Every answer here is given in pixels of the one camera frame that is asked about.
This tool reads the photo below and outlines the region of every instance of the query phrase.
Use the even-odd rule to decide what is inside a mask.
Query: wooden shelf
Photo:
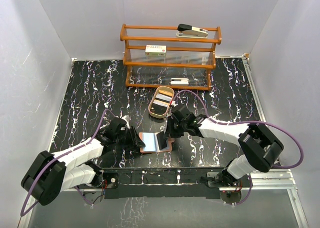
[[[133,84],[129,82],[129,76],[133,66],[141,67],[177,67],[177,68],[196,68],[207,70],[207,86],[171,86],[176,89],[199,89],[210,90],[211,69],[216,67],[215,50],[216,45],[222,41],[220,27],[217,28],[203,28],[208,30],[208,38],[180,38],[176,36],[177,27],[164,27],[164,26],[128,26],[123,24],[120,32],[120,40],[125,42],[125,52],[123,64],[127,66],[126,86],[134,87],[159,87],[161,84]],[[148,45],[160,45],[159,42],[166,43],[166,56],[146,56],[145,45],[130,45],[129,41],[140,41],[139,43],[145,44],[143,41],[148,42]],[[170,42],[182,43],[203,43],[211,44],[210,48],[203,47],[172,47]]]

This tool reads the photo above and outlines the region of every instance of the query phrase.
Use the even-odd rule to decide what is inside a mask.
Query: black and white stapler
[[[177,30],[176,36],[179,38],[208,38],[208,30],[192,27],[191,25],[179,24]]]

